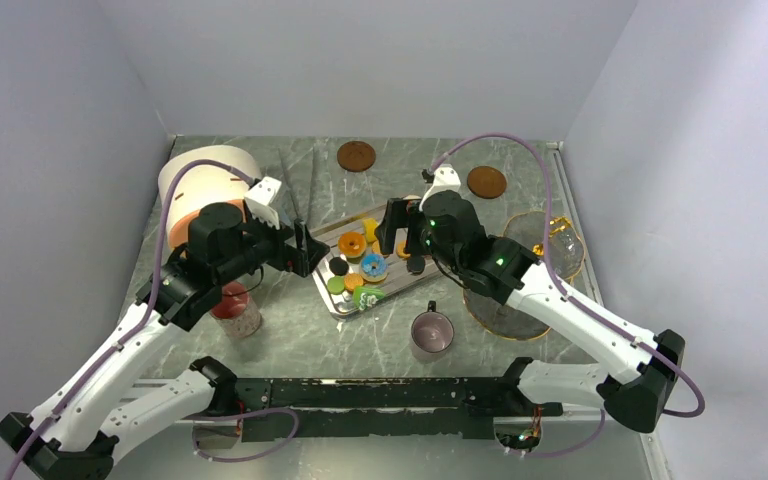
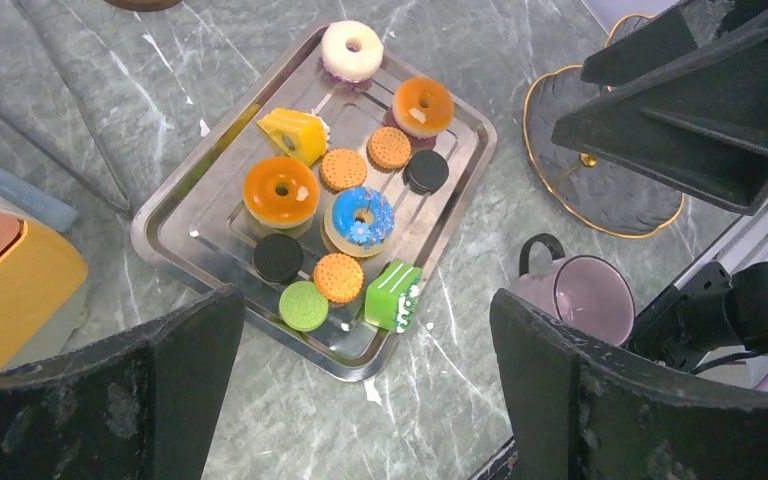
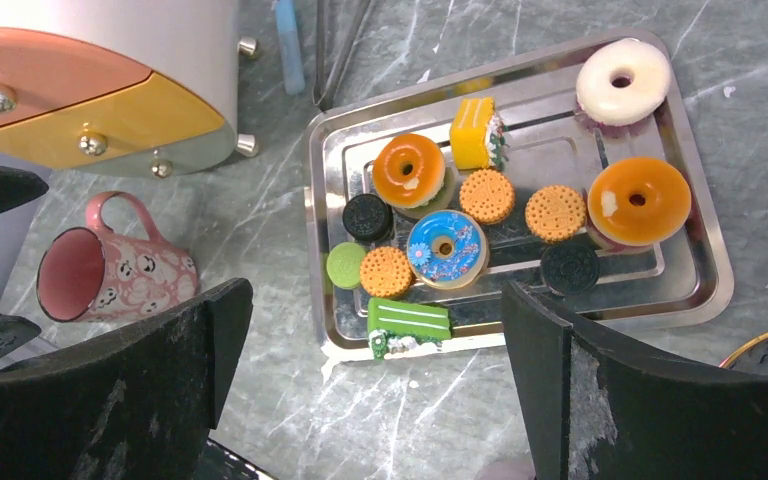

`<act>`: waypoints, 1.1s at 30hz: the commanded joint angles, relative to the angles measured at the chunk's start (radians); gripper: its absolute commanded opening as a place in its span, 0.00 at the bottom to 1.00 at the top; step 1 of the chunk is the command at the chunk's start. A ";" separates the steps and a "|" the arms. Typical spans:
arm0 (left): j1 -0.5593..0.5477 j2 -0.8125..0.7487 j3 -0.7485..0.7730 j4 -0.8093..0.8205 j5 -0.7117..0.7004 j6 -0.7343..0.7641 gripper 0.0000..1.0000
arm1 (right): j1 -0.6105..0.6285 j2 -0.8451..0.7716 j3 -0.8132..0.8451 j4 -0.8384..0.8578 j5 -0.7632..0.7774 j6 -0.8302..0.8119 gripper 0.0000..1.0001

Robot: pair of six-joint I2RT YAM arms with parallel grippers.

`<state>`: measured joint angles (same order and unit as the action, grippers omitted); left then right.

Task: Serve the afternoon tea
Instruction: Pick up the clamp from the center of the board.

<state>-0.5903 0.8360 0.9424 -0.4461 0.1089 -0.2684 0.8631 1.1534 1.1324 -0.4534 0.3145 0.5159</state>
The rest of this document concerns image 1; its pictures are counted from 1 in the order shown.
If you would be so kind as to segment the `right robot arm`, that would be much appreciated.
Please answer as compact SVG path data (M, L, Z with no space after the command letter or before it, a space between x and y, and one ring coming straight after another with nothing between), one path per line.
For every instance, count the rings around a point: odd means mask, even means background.
M530 248L487 234L472 203L454 191L390 199L375 231L384 252L394 250L400 229L408 254L430 257L463 289L535 318L592 358L584 365L531 361L499 389L508 412L577 404L602 408L638 433L655 430L679 378L681 335L638 327L575 290Z

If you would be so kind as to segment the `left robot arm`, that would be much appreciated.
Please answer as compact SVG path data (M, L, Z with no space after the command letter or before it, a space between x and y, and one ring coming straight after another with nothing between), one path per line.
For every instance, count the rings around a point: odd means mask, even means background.
M1 420L0 438L15 453L11 468L26 466L41 479L103 479L176 421L231 411L236 375L212 357L195 360L161 390L128 404L121 397L162 348L220 304L232 281L264 266L306 277L327 253L302 221L283 224L272 209L204 207L187 240L156 257L125 317L73 377L31 412Z

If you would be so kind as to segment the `orange donut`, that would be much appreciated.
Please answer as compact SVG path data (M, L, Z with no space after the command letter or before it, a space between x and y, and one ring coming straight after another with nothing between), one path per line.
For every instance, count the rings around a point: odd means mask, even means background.
M350 231L342 234L338 238L337 247L347 260L354 261L365 255L367 250L367 240L364 234Z

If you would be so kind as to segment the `yellow cake piece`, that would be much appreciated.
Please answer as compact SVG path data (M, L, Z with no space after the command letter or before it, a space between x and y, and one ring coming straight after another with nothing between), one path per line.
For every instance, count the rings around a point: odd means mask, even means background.
M379 226L379 222L374 218L364 218L362 220L364 228L364 237L368 244L374 244L377 242L376 229Z

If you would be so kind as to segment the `blue sprinkled donut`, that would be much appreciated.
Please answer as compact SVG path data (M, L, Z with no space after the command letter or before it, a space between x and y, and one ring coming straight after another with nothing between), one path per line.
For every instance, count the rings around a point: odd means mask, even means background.
M365 281L371 283L381 282L388 275L387 259L375 253L365 255L360 261L359 268L359 274Z

